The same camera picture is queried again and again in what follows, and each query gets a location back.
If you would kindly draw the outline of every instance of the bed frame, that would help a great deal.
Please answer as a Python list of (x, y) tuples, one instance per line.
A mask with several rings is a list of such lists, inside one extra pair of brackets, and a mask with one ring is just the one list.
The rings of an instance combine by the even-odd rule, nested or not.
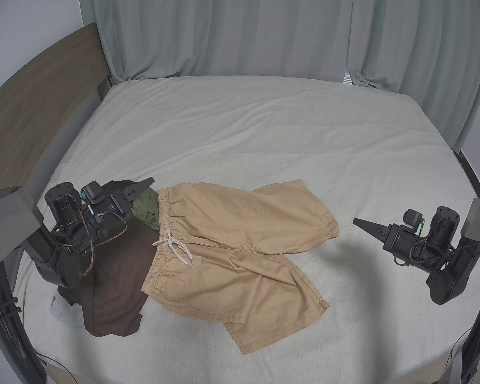
[[(97, 89), (103, 100), (111, 88), (109, 76), (92, 23), (43, 51), (0, 87), (0, 190), (28, 182), (49, 144), (89, 95)], [(60, 154), (58, 161), (74, 138), (64, 148), (52, 148)], [(44, 183), (57, 165), (45, 172)]]

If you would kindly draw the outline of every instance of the curtain fold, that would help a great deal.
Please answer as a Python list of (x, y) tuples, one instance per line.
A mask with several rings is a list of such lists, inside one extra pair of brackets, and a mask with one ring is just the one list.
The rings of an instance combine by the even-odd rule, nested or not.
[(354, 84), (411, 96), (459, 151), (478, 108), (480, 0), (354, 0), (349, 64)]
[(190, 75), (342, 82), (352, 2), (82, 0), (80, 5), (88, 18), (93, 9), (116, 84)]

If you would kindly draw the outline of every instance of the brown clothing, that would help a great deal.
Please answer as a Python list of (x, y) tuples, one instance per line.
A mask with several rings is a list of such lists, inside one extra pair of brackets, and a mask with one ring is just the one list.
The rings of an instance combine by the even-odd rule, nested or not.
[[(85, 328), (96, 337), (129, 336), (138, 331), (147, 295), (141, 290), (155, 256), (158, 233), (129, 214), (120, 237), (95, 248), (92, 271), (74, 289), (58, 288), (70, 304), (82, 306)], [(123, 230), (123, 223), (113, 230)]]
[(223, 322), (247, 354), (309, 326), (328, 308), (284, 255), (338, 236), (334, 217), (303, 181), (253, 192), (181, 184), (158, 198), (161, 243), (142, 290), (167, 309)]

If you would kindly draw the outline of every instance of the white bed sheet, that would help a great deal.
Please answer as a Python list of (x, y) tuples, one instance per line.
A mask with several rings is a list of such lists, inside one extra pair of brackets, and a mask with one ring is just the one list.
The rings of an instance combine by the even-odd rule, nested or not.
[[(253, 190), (303, 179), (337, 219), (340, 236), (289, 257), (331, 307), (314, 325), (247, 356), (221, 323), (176, 315), (150, 298), (136, 334), (95, 338), (49, 313), (56, 287), (24, 255), (15, 294), (33, 346), (100, 383), (383, 383), (451, 348), (480, 308), (480, 268), (460, 297), (435, 305), (426, 273), (395, 265), (352, 225), (355, 217), (401, 223), (408, 208), (429, 224), (439, 205), (464, 219), (475, 197), (409, 96), (280, 77), (121, 83), (49, 188), (149, 176), (156, 189), (209, 182)], [(52, 227), (45, 203), (39, 206)]]

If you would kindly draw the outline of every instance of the shorts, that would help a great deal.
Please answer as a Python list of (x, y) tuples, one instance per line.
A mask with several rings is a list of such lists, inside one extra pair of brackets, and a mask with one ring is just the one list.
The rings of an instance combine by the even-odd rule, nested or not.
[(158, 199), (161, 244), (142, 291), (165, 308), (223, 322), (244, 355), (311, 325), (328, 308), (284, 255), (338, 236), (334, 217), (303, 181), (252, 192), (181, 184)]

